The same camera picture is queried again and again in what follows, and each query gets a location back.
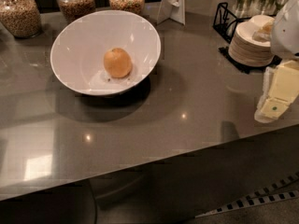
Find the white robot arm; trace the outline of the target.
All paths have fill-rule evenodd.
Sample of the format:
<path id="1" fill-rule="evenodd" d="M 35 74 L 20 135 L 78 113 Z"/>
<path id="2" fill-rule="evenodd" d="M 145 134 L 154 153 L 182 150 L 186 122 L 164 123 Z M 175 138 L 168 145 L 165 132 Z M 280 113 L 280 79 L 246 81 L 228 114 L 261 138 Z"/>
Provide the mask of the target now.
<path id="1" fill-rule="evenodd" d="M 270 45 L 281 62 L 263 75 L 263 95 L 254 114 L 261 123 L 279 119 L 299 95 L 299 0 L 289 0 L 276 15 Z"/>

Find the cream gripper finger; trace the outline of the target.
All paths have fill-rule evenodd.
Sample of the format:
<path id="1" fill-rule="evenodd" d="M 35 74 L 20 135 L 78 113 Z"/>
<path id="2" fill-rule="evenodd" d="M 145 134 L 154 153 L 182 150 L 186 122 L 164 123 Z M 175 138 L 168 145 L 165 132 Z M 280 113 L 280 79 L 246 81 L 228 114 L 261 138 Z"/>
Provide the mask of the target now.
<path id="1" fill-rule="evenodd" d="M 261 123 L 279 119 L 299 96 L 299 62 L 282 60 L 263 75 L 263 95 L 254 118 Z"/>

